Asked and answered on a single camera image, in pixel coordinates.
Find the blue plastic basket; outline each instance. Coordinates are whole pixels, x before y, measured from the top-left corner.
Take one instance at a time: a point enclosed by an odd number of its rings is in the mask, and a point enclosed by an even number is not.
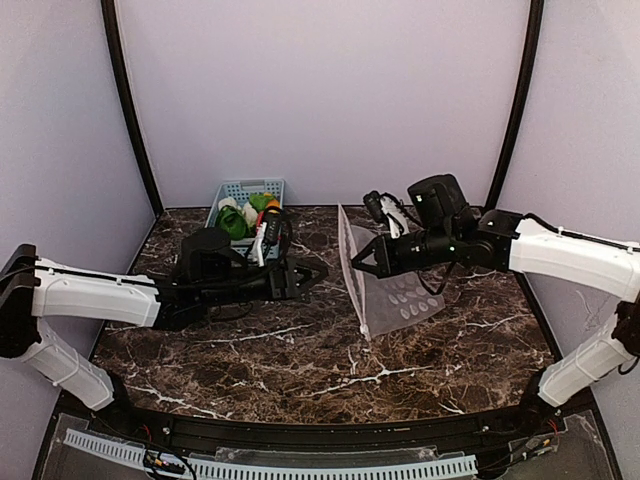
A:
[[[207,218],[206,227],[213,227],[216,224],[216,218],[218,217],[218,202],[223,198],[232,197],[238,202],[238,206],[242,208],[245,203],[249,201],[249,196],[252,193],[265,193],[269,192],[273,194],[280,205],[284,205],[284,180],[281,178],[270,178],[264,180],[242,180],[238,182],[225,182],[218,189],[216,198],[213,201],[211,212]],[[246,251],[251,247],[253,238],[243,238],[242,240],[232,240],[231,248],[236,252],[244,255]],[[274,259],[278,257],[280,252],[280,246],[276,245],[271,248],[267,259]]]

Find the plush toy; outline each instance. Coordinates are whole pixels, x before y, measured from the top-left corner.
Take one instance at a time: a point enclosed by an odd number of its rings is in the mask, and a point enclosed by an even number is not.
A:
[[[230,205],[220,210],[216,218],[216,226],[229,232],[231,240],[242,240],[249,234],[249,226],[242,212]]]
[[[264,212],[267,207],[280,207],[280,202],[272,193],[252,193],[249,203],[257,212]]]

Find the translucent bag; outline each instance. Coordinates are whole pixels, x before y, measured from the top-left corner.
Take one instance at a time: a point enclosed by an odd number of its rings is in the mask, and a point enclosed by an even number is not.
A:
[[[342,273],[360,320],[360,332],[367,340],[415,325],[444,308],[442,295],[433,296],[427,292],[413,272],[378,279],[351,266],[351,259],[375,236],[366,228],[352,226],[344,209],[338,205]]]

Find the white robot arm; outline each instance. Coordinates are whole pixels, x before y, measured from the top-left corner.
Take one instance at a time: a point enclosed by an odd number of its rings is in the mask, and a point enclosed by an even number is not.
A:
[[[31,365],[92,410],[119,398],[126,402],[119,379],[79,355],[43,317],[179,330],[202,320],[209,306],[296,298],[327,270],[286,258],[286,250],[284,237],[277,260],[251,266],[229,248],[228,234],[203,229],[183,241],[170,278],[152,279],[70,268],[37,257],[33,245],[21,245],[0,270],[0,357]]]
[[[379,235],[353,258],[354,268],[385,278],[460,263],[549,275],[621,299],[591,338],[532,378],[521,401],[523,431],[535,431],[573,395],[640,356],[640,244],[566,231],[535,215],[480,212],[469,206],[452,175],[422,180],[409,195],[422,229],[397,238]],[[376,209],[367,207],[375,218]]]

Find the marble surface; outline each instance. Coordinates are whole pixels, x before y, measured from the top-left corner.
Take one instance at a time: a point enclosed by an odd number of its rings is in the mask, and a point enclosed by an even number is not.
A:
[[[345,210],[373,226],[362,208]],[[460,267],[443,311],[367,342],[342,279],[337,208],[288,211],[290,254],[322,260],[329,278],[303,300],[255,305],[236,321],[216,321],[238,313],[225,307],[180,332],[108,325],[94,362],[122,377],[137,406],[251,422],[415,420],[516,404],[531,373],[552,363],[515,278]],[[169,273],[207,213],[165,212],[135,273]]]

